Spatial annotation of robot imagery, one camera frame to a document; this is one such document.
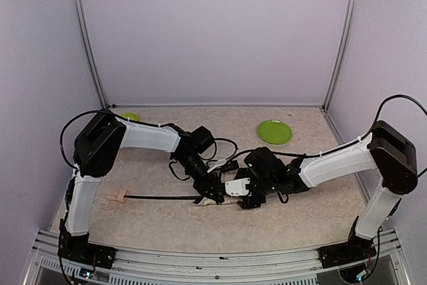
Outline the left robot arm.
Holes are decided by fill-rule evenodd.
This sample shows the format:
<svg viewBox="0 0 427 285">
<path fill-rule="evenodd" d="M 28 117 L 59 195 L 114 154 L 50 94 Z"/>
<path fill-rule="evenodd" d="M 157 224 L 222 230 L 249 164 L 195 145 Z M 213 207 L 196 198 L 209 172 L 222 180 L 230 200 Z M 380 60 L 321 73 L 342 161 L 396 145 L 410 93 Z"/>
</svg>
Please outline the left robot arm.
<svg viewBox="0 0 427 285">
<path fill-rule="evenodd" d="M 110 269 L 116 250 L 89 242 L 89 216 L 95 194 L 112 169 L 121 148 L 141 148 L 169 153 L 193 179 L 199 198 L 224 202 L 220 178 L 200 155 L 214 143 L 209 130 L 184 131 L 173 123 L 150 124 L 126 119 L 108 109 L 93 112 L 93 118 L 74 142 L 73 170 L 65 196 L 66 213 L 59 225 L 60 258 L 92 268 Z"/>
</svg>

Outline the beige folding umbrella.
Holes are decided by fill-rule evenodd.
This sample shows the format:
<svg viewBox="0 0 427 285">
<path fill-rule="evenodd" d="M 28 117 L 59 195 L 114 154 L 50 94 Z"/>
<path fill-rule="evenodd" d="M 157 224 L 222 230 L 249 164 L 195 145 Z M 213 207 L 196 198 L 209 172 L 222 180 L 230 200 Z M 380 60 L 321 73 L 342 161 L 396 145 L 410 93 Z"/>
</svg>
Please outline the beige folding umbrella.
<svg viewBox="0 0 427 285">
<path fill-rule="evenodd" d="M 120 190 L 116 196 L 107 196 L 106 199 L 109 202 L 117 202 L 125 204 L 128 200 L 161 200 L 161 201 L 192 201 L 193 206 L 210 206 L 210 205 L 197 205 L 196 201 L 200 200 L 203 196 L 143 196 L 143 195 L 131 195 L 129 190 Z M 238 204 L 240 198 L 226 197 L 225 202 L 217 204 L 212 200 L 211 205 L 231 205 Z"/>
</svg>

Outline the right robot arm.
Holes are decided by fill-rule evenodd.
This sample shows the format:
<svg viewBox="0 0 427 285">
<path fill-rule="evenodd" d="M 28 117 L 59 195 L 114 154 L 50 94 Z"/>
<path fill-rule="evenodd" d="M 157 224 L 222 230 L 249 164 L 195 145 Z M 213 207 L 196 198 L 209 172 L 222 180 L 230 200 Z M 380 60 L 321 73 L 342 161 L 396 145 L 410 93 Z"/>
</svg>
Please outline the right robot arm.
<svg viewBox="0 0 427 285">
<path fill-rule="evenodd" d="M 358 216 L 345 242 L 323 246 L 318 252 L 323 268 L 331 268 L 375 256 L 374 238 L 381 225 L 397 209 L 401 199 L 418 184 L 416 148 L 412 142 L 385 121 L 377 121 L 364 135 L 335 151 L 318 157 L 303 156 L 288 165 L 266 147 L 257 148 L 244 159 L 238 170 L 238 185 L 243 209 L 259 208 L 270 194 L 281 203 L 292 194 L 307 192 L 323 183 L 350 174 L 377 170 L 380 183 Z"/>
</svg>

